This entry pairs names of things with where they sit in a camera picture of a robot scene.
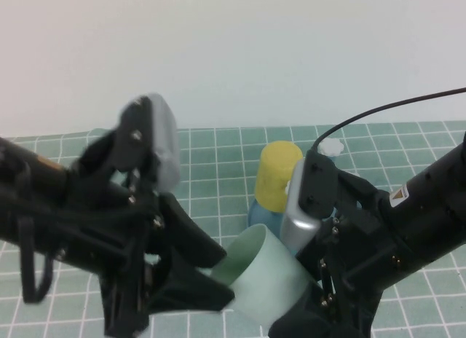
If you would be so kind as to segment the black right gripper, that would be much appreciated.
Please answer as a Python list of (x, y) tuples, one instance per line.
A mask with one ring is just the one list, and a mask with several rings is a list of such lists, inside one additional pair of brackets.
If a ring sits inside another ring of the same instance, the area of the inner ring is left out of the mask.
[(340, 170), (307, 170), (299, 206), (321, 218), (297, 253), (317, 283), (269, 329), (270, 338), (369, 337), (382, 298), (397, 272), (398, 245), (381, 215), (388, 192)]

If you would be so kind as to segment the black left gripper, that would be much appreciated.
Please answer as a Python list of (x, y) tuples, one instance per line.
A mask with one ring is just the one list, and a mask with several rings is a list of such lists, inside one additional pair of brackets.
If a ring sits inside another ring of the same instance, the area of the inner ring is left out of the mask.
[[(159, 160), (151, 145), (151, 140), (110, 130), (68, 172), (66, 207), (77, 214), (82, 250), (100, 267), (107, 337), (138, 336), (149, 326), (149, 313), (219, 312), (234, 299), (228, 286), (195, 268), (214, 267), (226, 251), (173, 194), (161, 194), (158, 203)], [(177, 252), (170, 250), (147, 265), (145, 252), (159, 209), (168, 243)]]

